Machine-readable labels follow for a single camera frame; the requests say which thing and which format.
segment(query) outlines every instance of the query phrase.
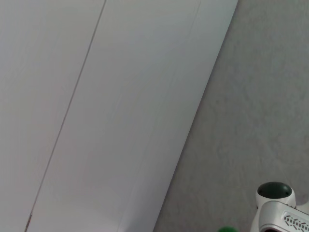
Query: gray surface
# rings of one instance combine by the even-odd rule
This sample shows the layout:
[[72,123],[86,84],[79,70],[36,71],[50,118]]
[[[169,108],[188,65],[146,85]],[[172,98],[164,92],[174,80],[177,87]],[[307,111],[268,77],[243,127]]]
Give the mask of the gray surface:
[[239,0],[155,232],[248,231],[254,192],[309,192],[309,2]]

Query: white robot toy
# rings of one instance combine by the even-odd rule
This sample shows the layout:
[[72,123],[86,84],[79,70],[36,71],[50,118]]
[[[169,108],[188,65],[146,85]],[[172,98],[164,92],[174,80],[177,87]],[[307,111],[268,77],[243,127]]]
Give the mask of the white robot toy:
[[257,212],[250,232],[309,232],[309,202],[296,205],[293,189],[281,182],[256,191]]

